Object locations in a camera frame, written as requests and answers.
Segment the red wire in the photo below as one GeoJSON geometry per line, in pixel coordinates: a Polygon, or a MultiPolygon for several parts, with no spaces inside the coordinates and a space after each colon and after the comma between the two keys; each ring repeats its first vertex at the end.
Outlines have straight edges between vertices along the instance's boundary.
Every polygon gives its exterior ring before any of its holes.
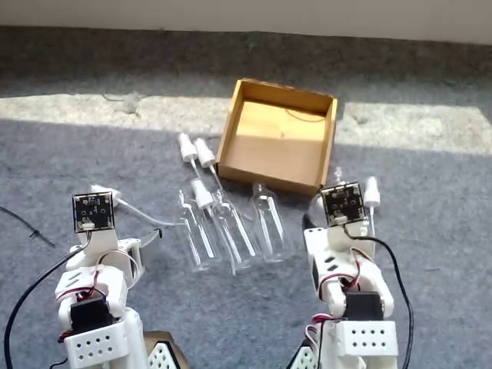
{"type": "Polygon", "coordinates": [[[325,277],[323,277],[320,281],[320,284],[319,284],[319,288],[317,290],[317,296],[320,298],[320,300],[323,300],[322,298],[322,293],[323,293],[323,284],[328,281],[329,279],[332,279],[332,278],[336,278],[336,277],[344,277],[344,278],[350,278],[352,279],[351,283],[353,281],[356,281],[357,280],[357,276],[354,277],[353,275],[350,275],[350,274],[345,274],[345,273],[334,273],[334,274],[330,274],[330,275],[327,275],[325,277]]]}
{"type": "Polygon", "coordinates": [[[98,276],[99,276],[99,271],[96,269],[96,271],[94,273],[94,281],[92,282],[92,287],[91,287],[91,290],[89,291],[89,297],[90,298],[92,297],[92,295],[95,292],[95,286],[98,283],[98,276]]]}

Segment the floor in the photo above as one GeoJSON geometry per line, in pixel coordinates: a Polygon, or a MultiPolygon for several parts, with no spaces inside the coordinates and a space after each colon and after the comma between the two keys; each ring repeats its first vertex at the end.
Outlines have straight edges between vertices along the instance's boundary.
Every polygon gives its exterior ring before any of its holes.
{"type": "MultiPolygon", "coordinates": [[[[492,47],[263,33],[0,28],[0,204],[36,224],[56,249],[0,215],[0,329],[21,292],[77,242],[70,195],[118,188],[157,218],[174,216],[190,169],[176,134],[216,148],[237,79],[324,91],[340,99],[331,166],[376,175],[376,229],[397,254],[416,327],[412,368],[488,367],[492,295],[492,47]]],[[[249,186],[225,182],[247,211],[249,186]]],[[[312,314],[324,311],[301,249],[308,199],[279,193],[298,254],[233,278],[188,271],[173,230],[129,295],[147,330],[172,332],[196,368],[285,367],[312,314]]],[[[117,210],[121,238],[152,228],[117,210]]],[[[391,261],[401,352],[407,315],[391,261]]],[[[53,290],[15,323],[15,367],[65,356],[53,290]]]]}

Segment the white plastic part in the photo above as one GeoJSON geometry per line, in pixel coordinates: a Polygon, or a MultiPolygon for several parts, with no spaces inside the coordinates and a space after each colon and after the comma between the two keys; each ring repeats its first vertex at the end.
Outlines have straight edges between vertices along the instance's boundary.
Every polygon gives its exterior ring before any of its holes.
{"type": "Polygon", "coordinates": [[[112,369],[146,369],[148,357],[140,317],[126,308],[121,321],[65,339],[70,368],[110,363],[112,369]]]}
{"type": "MultiPolygon", "coordinates": [[[[78,236],[84,244],[87,240],[85,233],[79,233],[78,236]]],[[[119,245],[120,241],[118,240],[114,229],[93,232],[88,246],[82,252],[79,252],[67,261],[65,267],[67,271],[74,271],[80,267],[93,267],[102,254],[119,250],[119,245]]],[[[74,251],[77,247],[78,246],[73,246],[70,251],[74,251]]],[[[122,271],[128,285],[133,281],[131,262],[125,256],[108,256],[105,258],[104,264],[111,265],[122,271]]]]}
{"type": "Polygon", "coordinates": [[[183,158],[183,161],[190,162],[198,157],[197,149],[191,143],[190,136],[182,132],[178,135],[178,142],[181,149],[181,157],[183,158]]]}
{"type": "MultiPolygon", "coordinates": [[[[58,298],[66,291],[74,288],[91,288],[94,285],[94,275],[99,271],[96,289],[106,295],[109,312],[114,317],[121,317],[125,311],[127,284],[123,272],[109,265],[78,268],[66,271],[61,275],[55,289],[55,297],[58,298]]],[[[65,330],[71,329],[70,306],[77,302],[75,294],[69,294],[61,299],[58,309],[58,319],[65,330]]]]}
{"type": "Polygon", "coordinates": [[[317,358],[308,346],[299,349],[290,369],[317,369],[317,358]]]}
{"type": "Polygon", "coordinates": [[[320,367],[397,369],[398,352],[393,321],[342,321],[335,324],[327,321],[322,328],[321,325],[318,326],[318,330],[321,332],[318,341],[320,367]]]}
{"type": "Polygon", "coordinates": [[[113,197],[113,206],[115,208],[118,206],[119,200],[121,198],[121,192],[120,191],[115,190],[114,188],[111,188],[111,187],[101,186],[99,184],[91,184],[91,187],[89,187],[89,191],[91,193],[111,192],[111,196],[113,197]]]}
{"type": "Polygon", "coordinates": [[[394,321],[342,321],[336,334],[342,356],[398,356],[394,321]]]}
{"type": "Polygon", "coordinates": [[[130,352],[123,321],[67,337],[64,342],[72,369],[103,364],[130,352]]]}
{"type": "Polygon", "coordinates": [[[208,168],[215,164],[215,155],[203,138],[194,140],[194,147],[197,149],[198,160],[200,160],[203,168],[208,168]]]}
{"type": "Polygon", "coordinates": [[[162,343],[157,343],[148,355],[148,365],[151,369],[178,369],[169,347],[162,343]]]}
{"type": "Polygon", "coordinates": [[[214,204],[214,198],[211,193],[207,190],[203,181],[199,178],[195,178],[190,182],[191,188],[193,189],[194,199],[197,202],[198,207],[203,210],[214,204]]]}
{"type": "Polygon", "coordinates": [[[377,208],[381,204],[381,194],[377,188],[376,177],[369,177],[366,180],[366,189],[364,192],[364,205],[368,208],[373,206],[377,208]]]}
{"type": "MultiPolygon", "coordinates": [[[[333,228],[312,228],[304,231],[304,240],[307,249],[307,258],[311,266],[311,270],[316,267],[317,283],[316,287],[320,287],[320,282],[323,278],[330,274],[348,274],[355,276],[357,269],[354,260],[350,253],[350,246],[360,248],[359,241],[350,240],[352,243],[347,244],[344,250],[331,248],[328,243],[328,235],[333,228]]],[[[383,304],[383,313],[385,317],[390,317],[394,311],[394,299],[390,289],[383,279],[381,270],[375,263],[369,261],[360,255],[356,255],[359,262],[361,273],[359,276],[359,285],[362,291],[376,291],[381,297],[383,304]]],[[[342,317],[346,308],[345,294],[341,289],[339,278],[332,278],[325,281],[321,286],[321,297],[327,302],[328,310],[335,317],[342,317]]]]}

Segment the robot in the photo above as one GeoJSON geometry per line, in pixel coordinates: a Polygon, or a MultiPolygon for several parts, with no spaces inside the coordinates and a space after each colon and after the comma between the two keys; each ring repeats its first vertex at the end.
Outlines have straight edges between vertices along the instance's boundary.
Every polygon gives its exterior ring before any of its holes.
{"type": "Polygon", "coordinates": [[[83,248],[66,264],[55,289],[70,368],[179,369],[168,341],[148,355],[138,313],[126,306],[128,290],[158,252],[161,231],[118,240],[111,192],[73,197],[74,226],[83,248]]]}
{"type": "MultiPolygon", "coordinates": [[[[340,179],[319,195],[327,227],[317,227],[306,214],[303,232],[314,289],[330,314],[313,316],[306,340],[288,369],[397,369],[396,325],[387,320],[393,314],[394,299],[374,263],[374,240],[379,240],[367,237],[369,222],[361,186],[340,179]]],[[[407,304],[413,330],[413,313],[407,304]]],[[[408,353],[407,348],[404,368],[408,353]]]]}

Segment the clear plastic bottle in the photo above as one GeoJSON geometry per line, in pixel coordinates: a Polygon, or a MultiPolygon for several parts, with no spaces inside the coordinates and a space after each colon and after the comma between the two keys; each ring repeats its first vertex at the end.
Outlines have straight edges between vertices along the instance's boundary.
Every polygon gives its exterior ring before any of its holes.
{"type": "Polygon", "coordinates": [[[263,258],[268,262],[283,261],[292,255],[291,239],[285,234],[278,208],[277,195],[263,184],[253,184],[251,206],[254,226],[259,237],[263,258]]]}
{"type": "Polygon", "coordinates": [[[202,210],[196,204],[185,201],[179,191],[179,209],[176,217],[179,237],[184,244],[193,271],[203,271],[221,262],[217,241],[207,230],[202,210]]]}
{"type": "Polygon", "coordinates": [[[212,208],[215,227],[227,248],[231,259],[232,273],[249,267],[261,256],[254,233],[244,223],[236,207],[224,192],[217,190],[212,208]]]}

